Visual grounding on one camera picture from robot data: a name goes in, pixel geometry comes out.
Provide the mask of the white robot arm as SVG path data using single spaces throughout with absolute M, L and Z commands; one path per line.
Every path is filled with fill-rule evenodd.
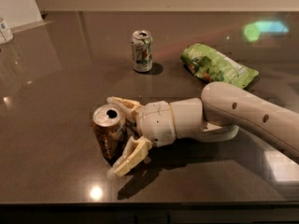
M 233 139 L 243 128 L 299 160 L 299 114 L 274 105 L 225 82 L 207 84 L 199 98 L 168 103 L 109 97 L 125 117 L 136 125 L 139 137 L 131 137 L 107 176 L 122 177 L 147 158 L 152 147 L 191 138 L 201 143 Z

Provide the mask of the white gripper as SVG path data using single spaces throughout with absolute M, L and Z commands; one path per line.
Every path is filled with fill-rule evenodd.
M 107 171 L 107 177 L 113 179 L 127 175 L 140 162 L 147 158 L 152 149 L 172 144 L 176 140 L 176 131 L 170 104 L 161 101 L 144 106 L 138 101 L 120 97 L 107 97 L 110 105 L 116 105 L 132 123 L 136 122 L 138 134 L 129 138 L 122 155 Z

